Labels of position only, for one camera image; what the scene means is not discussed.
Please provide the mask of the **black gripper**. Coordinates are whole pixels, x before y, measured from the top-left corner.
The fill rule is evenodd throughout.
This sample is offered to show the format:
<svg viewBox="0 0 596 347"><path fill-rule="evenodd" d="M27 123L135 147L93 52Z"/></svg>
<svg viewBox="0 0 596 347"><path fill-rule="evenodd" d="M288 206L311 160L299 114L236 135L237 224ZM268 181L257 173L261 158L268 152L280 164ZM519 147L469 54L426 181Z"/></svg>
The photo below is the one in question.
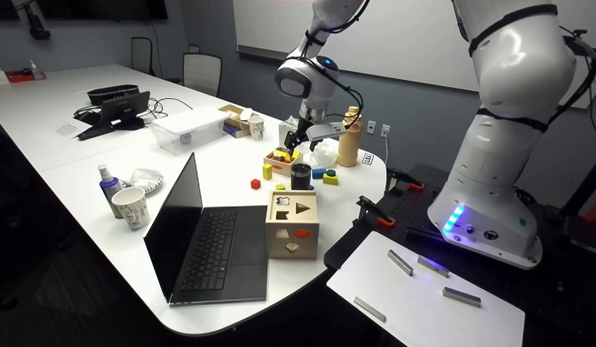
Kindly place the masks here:
<svg viewBox="0 0 596 347"><path fill-rule="evenodd" d="M291 129L291 131L286 135L284 145L286 145L286 147L297 147L297 145L305 143L305 141L309 139L307 129L309 129L311 125L313 125L311 120L299 120L299 121L297 121L297 127Z"/></svg>

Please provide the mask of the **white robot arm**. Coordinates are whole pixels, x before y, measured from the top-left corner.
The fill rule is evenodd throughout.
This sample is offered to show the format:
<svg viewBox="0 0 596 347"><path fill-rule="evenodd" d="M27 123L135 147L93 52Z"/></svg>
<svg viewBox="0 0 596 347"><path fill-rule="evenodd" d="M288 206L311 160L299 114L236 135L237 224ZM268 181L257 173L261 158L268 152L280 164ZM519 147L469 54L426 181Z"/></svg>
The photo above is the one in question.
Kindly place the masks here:
<svg viewBox="0 0 596 347"><path fill-rule="evenodd" d="M315 0L309 31L274 75L278 89L301 102L286 148L340 133L324 121L340 81L338 66L322 46L355 23L367 4ZM469 42L480 108L426 216L448 243L533 270L544 249L536 218L517 197L515 183L540 135L581 96L573 85L575 58L552 0L452 4Z"/></svg>

